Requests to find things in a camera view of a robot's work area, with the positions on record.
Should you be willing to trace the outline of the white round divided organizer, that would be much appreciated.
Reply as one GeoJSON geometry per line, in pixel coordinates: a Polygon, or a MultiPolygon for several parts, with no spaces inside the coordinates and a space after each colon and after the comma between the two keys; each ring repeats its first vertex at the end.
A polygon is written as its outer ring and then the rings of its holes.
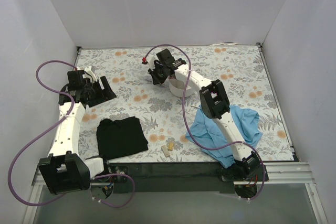
{"type": "MultiPolygon", "coordinates": [[[[179,98],[182,98],[183,96],[183,91],[184,91],[185,83],[177,80],[175,78],[169,77],[169,90],[170,92],[179,98]]],[[[192,89],[191,87],[187,87],[185,91],[185,97],[189,97],[195,93],[195,90],[192,89]]]]}

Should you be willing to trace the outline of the yellow small clip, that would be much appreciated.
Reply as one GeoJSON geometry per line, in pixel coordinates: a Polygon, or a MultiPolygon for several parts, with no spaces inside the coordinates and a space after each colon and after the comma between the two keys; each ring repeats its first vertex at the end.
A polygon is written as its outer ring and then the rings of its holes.
{"type": "Polygon", "coordinates": [[[173,148],[174,148],[174,143],[171,142],[171,143],[168,145],[168,148],[167,148],[167,149],[168,149],[169,151],[172,151],[173,148]]]}

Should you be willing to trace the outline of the beige eraser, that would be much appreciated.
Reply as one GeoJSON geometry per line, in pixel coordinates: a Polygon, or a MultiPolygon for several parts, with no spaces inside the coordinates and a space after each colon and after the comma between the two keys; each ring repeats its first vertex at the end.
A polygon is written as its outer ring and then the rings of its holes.
{"type": "Polygon", "coordinates": [[[162,150],[163,154],[165,155],[165,157],[170,156],[170,152],[165,145],[161,146],[161,150],[162,150]]]}

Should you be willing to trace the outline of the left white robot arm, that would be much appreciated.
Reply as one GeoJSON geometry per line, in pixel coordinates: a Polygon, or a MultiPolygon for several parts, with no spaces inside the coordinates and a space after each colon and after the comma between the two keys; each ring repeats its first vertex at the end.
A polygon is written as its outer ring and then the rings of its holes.
{"type": "Polygon", "coordinates": [[[39,171],[53,195],[87,190],[92,178],[106,182],[112,170],[101,156],[79,155],[79,133],[86,109],[116,98],[105,76],[98,78],[93,66],[67,73],[68,83],[59,95],[59,116],[53,144],[39,171]]]}

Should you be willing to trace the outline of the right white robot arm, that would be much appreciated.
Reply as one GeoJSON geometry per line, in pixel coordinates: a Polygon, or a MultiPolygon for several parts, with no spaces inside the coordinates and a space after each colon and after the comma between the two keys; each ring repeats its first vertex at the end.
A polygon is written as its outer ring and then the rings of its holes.
{"type": "Polygon", "coordinates": [[[146,54],[142,64],[148,65],[153,84],[163,84],[172,78],[182,83],[182,106],[186,92],[197,92],[201,105],[187,137],[205,153],[232,170],[235,177],[248,181],[264,170],[255,146],[261,138],[259,115],[250,109],[230,104],[220,80],[210,80],[192,70],[191,60],[175,59],[168,49],[155,56],[146,54]]]}

